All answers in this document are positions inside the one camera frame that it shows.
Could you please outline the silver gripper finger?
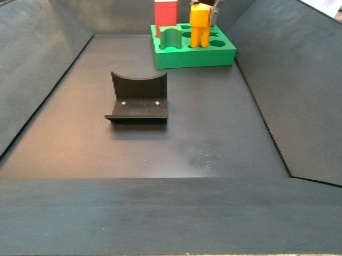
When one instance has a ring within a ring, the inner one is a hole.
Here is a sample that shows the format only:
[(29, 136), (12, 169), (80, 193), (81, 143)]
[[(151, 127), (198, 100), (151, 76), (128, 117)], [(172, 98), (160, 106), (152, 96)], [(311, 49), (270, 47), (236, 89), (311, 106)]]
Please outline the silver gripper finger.
[(216, 23), (216, 17), (219, 15), (219, 8), (218, 8), (219, 2), (220, 2), (220, 0), (215, 0), (212, 7), (211, 7), (211, 13), (210, 13), (210, 25), (211, 26), (214, 26)]

